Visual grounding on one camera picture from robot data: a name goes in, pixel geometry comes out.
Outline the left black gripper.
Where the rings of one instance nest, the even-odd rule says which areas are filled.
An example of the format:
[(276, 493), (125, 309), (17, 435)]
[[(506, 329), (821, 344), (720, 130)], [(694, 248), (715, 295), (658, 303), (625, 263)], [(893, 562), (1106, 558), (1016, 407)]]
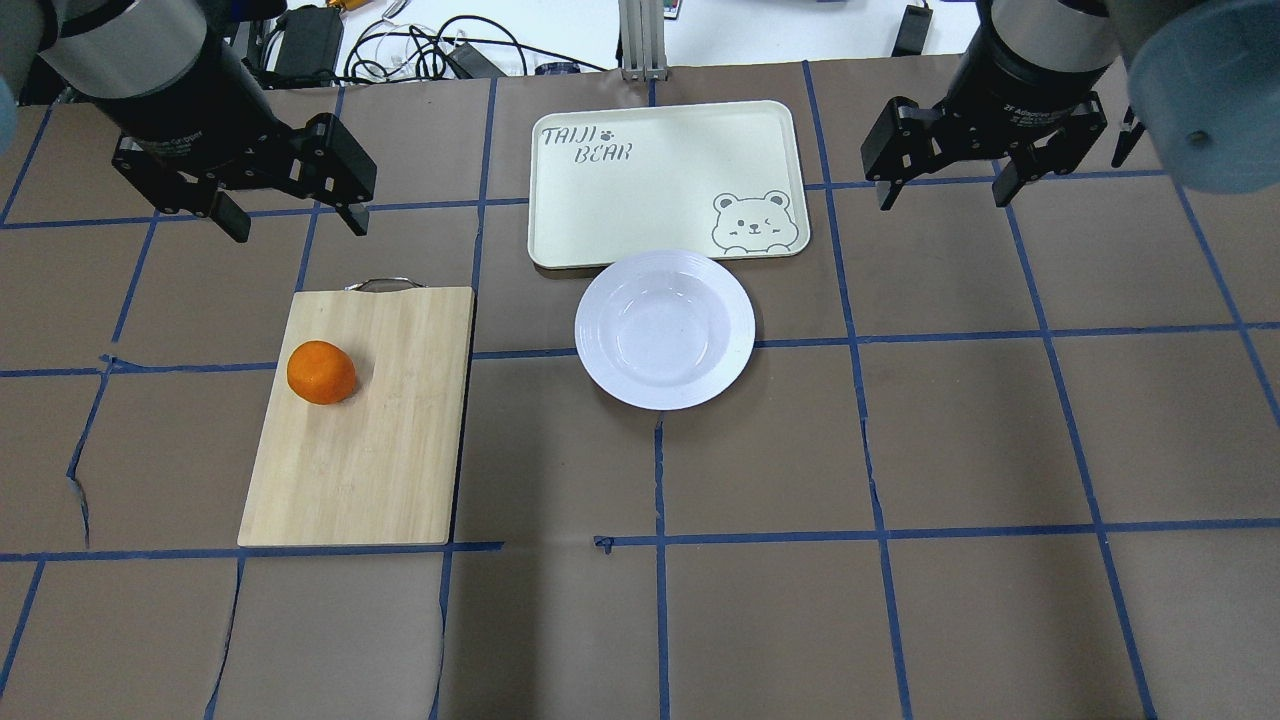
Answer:
[[(207, 40), (183, 74), (152, 92), (96, 99), (95, 105), (165, 168), (200, 179), (180, 183), (180, 206), (210, 220), (237, 243), (252, 220), (225, 192), (279, 190), (335, 210), (365, 237), (378, 165), (332, 113), (301, 129), (283, 123), (241, 56), (223, 40)], [(293, 160), (296, 170), (291, 173)]]

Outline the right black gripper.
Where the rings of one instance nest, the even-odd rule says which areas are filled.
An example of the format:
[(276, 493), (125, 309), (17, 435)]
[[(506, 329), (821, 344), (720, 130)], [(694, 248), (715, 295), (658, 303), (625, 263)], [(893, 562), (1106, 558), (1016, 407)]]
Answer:
[(865, 178), (878, 209), (888, 211), (905, 184), (956, 163), (1007, 163), (992, 183), (996, 208), (1006, 208), (1046, 174), (1066, 176), (1084, 160), (1107, 127), (1096, 72), (1038, 67), (1011, 50), (992, 26), (980, 26), (934, 108), (891, 97), (861, 143)]

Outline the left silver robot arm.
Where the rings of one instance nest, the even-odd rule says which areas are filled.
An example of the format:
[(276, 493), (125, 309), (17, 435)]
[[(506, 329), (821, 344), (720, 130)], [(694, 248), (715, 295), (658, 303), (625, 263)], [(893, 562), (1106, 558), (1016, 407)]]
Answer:
[(375, 161), (330, 113), (300, 128), (280, 120), (196, 1), (5, 1), (4, 146), (36, 59), (120, 129), (111, 163), (157, 211), (244, 242), (252, 222), (233, 193), (276, 190), (369, 232)]

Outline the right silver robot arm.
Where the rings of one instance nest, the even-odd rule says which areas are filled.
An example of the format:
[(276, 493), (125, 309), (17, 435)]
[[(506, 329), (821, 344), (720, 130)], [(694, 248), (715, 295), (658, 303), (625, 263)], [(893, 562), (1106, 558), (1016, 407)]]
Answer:
[(997, 206), (1047, 174), (1073, 173), (1108, 119), (1097, 82), (1116, 63), (1128, 105), (1112, 155), (1140, 138), (1204, 193), (1253, 193), (1279, 177), (1275, 1), (979, 1), (979, 24), (943, 97), (890, 99), (861, 143), (890, 210), (915, 178), (1000, 160)]

